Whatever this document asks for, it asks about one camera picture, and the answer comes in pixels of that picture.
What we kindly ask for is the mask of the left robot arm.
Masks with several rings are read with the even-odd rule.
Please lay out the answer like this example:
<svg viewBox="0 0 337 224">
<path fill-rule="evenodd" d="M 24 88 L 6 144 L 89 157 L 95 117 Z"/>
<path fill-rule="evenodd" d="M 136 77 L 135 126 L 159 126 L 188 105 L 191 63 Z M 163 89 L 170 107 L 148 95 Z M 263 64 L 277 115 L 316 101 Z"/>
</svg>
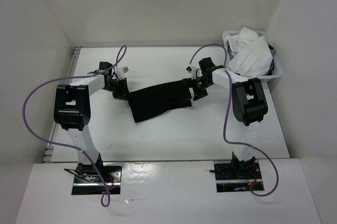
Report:
<svg viewBox="0 0 337 224">
<path fill-rule="evenodd" d="M 88 124 L 91 119 L 90 96 L 98 90 L 107 90 L 116 99 L 125 100 L 128 88 L 125 74 L 128 67 L 113 67 L 100 62 L 99 68 L 84 78 L 56 88 L 54 120 L 69 135 L 77 151 L 78 165 L 67 170 L 90 182 L 103 179 L 105 168 L 101 154 L 95 148 Z"/>
</svg>

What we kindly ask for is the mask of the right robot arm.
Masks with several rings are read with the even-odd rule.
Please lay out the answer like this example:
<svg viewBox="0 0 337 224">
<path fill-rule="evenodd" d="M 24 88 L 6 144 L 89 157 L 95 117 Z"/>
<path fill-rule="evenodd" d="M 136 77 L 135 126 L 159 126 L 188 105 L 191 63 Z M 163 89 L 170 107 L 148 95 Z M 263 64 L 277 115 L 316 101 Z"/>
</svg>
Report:
<svg viewBox="0 0 337 224">
<path fill-rule="evenodd" d="M 223 126 L 224 141 L 233 146 L 255 150 L 267 160 L 271 160 L 268 154 L 255 146 L 252 141 L 253 127 L 258 125 L 268 112 L 261 81 L 258 78 L 241 77 L 230 72 L 223 65 L 216 66 L 209 57 L 199 61 L 199 67 L 189 65 L 186 71 L 191 74 L 187 82 L 193 89 L 194 100 L 205 97 L 207 95 L 206 89 L 212 85 L 219 85 L 228 90 L 229 98 Z M 242 140 L 229 140 L 227 137 L 230 109 L 232 109 L 235 119 L 244 127 Z"/>
</svg>

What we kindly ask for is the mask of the black skirt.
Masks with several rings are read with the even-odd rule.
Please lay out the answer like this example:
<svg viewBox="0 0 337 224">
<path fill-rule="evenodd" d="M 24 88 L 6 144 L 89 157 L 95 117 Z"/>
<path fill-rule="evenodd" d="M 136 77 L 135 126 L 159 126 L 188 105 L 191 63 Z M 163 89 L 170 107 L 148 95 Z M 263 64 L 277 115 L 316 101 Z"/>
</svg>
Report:
<svg viewBox="0 0 337 224">
<path fill-rule="evenodd" d="M 127 95 L 133 119 L 140 123 L 169 110 L 192 106 L 192 95 L 184 80 L 146 87 Z"/>
</svg>

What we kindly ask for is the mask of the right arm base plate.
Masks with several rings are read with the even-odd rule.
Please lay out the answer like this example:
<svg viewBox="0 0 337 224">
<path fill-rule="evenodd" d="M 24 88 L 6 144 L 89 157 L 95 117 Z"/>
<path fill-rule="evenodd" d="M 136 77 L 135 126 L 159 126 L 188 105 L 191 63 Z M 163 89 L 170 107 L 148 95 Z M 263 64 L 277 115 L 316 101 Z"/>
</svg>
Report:
<svg viewBox="0 0 337 224">
<path fill-rule="evenodd" d="M 247 168 L 235 169 L 229 160 L 215 161 L 210 173 L 215 176 L 217 192 L 264 191 L 262 174 L 257 161 Z"/>
</svg>

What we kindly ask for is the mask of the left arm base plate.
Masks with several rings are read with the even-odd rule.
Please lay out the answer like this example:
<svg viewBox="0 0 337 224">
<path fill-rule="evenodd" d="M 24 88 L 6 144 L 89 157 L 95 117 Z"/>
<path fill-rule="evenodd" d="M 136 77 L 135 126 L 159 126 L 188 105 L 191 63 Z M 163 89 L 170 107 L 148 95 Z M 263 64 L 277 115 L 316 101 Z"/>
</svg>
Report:
<svg viewBox="0 0 337 224">
<path fill-rule="evenodd" d="M 90 165 L 78 164 L 75 169 L 64 168 L 64 171 L 73 175 L 72 195 L 102 195 L 105 192 L 103 182 L 106 183 L 110 194 L 119 195 L 121 192 L 122 166 L 99 165 L 96 170 Z"/>
</svg>

